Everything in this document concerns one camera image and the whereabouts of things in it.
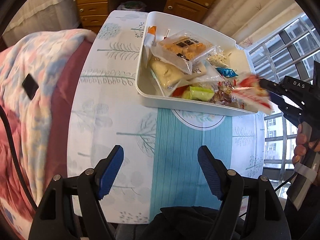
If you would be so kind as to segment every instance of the white curtain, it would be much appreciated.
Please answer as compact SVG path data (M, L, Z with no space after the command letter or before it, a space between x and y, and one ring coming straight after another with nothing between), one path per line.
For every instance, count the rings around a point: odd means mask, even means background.
M302 12L294 0L216 0L203 24L247 48Z

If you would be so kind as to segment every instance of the floral tablecloth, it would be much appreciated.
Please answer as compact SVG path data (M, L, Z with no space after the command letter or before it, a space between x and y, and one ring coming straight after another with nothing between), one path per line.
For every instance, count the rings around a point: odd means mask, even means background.
M146 13L113 11L81 73L68 135L68 176L94 167L114 145L124 162L100 205L108 222L143 224L164 206L218 208L197 162L207 145L241 175L258 177L264 157L263 115L239 117L148 108L134 86ZM81 215L79 201L74 209Z

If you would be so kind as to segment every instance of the blue candy wrapper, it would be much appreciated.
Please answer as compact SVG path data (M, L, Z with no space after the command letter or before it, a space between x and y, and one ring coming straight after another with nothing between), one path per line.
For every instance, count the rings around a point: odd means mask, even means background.
M219 72L221 76L224 76L224 77L231 78L231 77L238 76L231 68L216 67L216 70Z

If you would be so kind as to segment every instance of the red and white snack bag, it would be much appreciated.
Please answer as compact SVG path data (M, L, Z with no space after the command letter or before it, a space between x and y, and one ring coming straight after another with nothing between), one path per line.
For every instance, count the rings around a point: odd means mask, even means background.
M266 114L273 111L268 91L260 87L259 78L254 74L243 74L232 95Z

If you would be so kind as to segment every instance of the white plastic tray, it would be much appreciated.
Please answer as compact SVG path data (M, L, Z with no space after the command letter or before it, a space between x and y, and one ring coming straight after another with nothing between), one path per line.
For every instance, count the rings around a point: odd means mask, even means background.
M145 30L151 26L157 26L157 41L164 38L168 29L170 29L169 36L182 30L188 30L194 34L204 37L212 44L219 45L226 52L226 54L232 52L230 55L230 67L232 69L235 69L238 72L250 72L250 67L245 52L236 48L235 40L220 32L217 32L199 23L161 12L150 12L148 14ZM143 53L144 49L143 46L141 46L135 81L136 89L140 94L140 103L142 105L228 116L257 113L257 110L252 106L246 106L245 110L241 110L229 106L215 105L212 103L186 100L181 98L163 97L161 92L155 88L152 82L151 73L150 70L146 68L147 62Z

